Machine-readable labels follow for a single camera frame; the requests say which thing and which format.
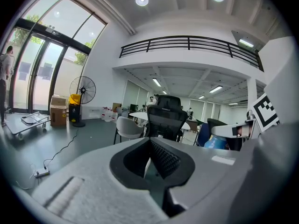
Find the yellow bucket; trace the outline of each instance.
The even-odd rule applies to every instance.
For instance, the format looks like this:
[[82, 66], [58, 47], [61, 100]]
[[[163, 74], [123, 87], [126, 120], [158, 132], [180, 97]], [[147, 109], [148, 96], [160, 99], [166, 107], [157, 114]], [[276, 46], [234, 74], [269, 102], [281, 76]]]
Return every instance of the yellow bucket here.
[[71, 94], [70, 96], [70, 104], [79, 105], [81, 95]]

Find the black fan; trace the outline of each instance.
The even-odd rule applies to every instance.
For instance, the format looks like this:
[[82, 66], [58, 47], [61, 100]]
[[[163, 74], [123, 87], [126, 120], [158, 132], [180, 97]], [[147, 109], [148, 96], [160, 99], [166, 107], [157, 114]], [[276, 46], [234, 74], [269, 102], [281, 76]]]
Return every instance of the black fan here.
[[78, 94], [80, 96], [79, 102], [79, 119], [73, 123], [75, 127], [84, 127], [85, 123], [81, 121], [80, 109], [81, 105], [87, 104], [92, 101], [95, 96], [96, 88], [93, 80], [88, 77], [77, 77], [70, 85], [70, 95]]

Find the black metal railing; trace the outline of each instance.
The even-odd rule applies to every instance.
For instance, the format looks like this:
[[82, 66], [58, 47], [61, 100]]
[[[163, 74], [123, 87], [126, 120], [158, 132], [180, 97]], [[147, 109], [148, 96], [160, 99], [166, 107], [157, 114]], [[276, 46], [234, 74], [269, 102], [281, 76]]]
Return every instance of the black metal railing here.
[[135, 42], [121, 48], [120, 58], [136, 52], [148, 52], [156, 49], [185, 48], [188, 50], [206, 50], [220, 53], [231, 58], [245, 61], [263, 71], [257, 52], [215, 38], [192, 35], [163, 36]]

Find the person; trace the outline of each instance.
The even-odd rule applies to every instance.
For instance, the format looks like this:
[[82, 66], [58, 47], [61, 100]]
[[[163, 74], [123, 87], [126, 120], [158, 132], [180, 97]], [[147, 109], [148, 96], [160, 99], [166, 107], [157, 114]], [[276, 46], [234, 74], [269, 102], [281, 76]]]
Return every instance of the person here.
[[193, 111], [192, 108], [190, 108], [190, 109], [187, 111], [188, 116], [190, 116], [190, 114], [191, 114], [192, 111]]
[[9, 75], [12, 75], [11, 71], [11, 59], [10, 55], [13, 53], [13, 47], [9, 46], [6, 50], [6, 54], [0, 57], [0, 114], [1, 114], [1, 126], [5, 126], [4, 113], [5, 113], [5, 96], [6, 96], [6, 80]]
[[156, 104], [156, 102], [158, 101], [159, 95], [156, 94], [156, 95], [155, 95], [155, 98], [156, 98], [156, 101], [155, 101], [155, 104]]
[[149, 98], [149, 101], [147, 102], [146, 106], [149, 106], [149, 105], [154, 105], [155, 104], [155, 101], [154, 101], [154, 97], [150, 97]]

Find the blue object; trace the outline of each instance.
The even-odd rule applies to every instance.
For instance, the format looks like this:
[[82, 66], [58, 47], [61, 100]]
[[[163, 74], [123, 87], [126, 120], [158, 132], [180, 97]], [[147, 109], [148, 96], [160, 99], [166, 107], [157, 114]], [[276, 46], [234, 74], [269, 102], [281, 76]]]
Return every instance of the blue object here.
[[226, 138], [212, 135], [211, 139], [205, 143], [204, 147], [225, 149], [226, 144], [227, 144]]
[[209, 125], [207, 123], [203, 123], [197, 136], [196, 145], [203, 147], [205, 143], [209, 140], [210, 136], [211, 134], [209, 130]]

